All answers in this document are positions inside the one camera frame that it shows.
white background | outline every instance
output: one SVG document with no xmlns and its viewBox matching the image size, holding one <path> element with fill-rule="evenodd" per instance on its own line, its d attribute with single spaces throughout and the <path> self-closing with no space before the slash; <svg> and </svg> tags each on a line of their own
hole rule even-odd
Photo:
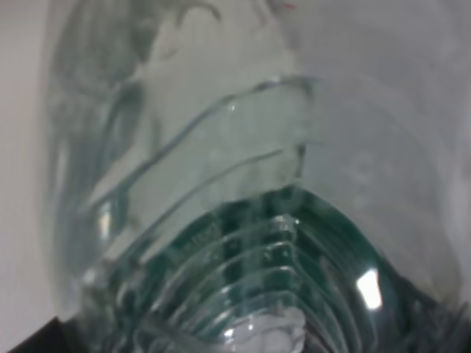
<svg viewBox="0 0 471 353">
<path fill-rule="evenodd" d="M 54 316 L 40 253 L 38 86 L 48 0 L 0 0 L 0 352 Z"/>
</svg>

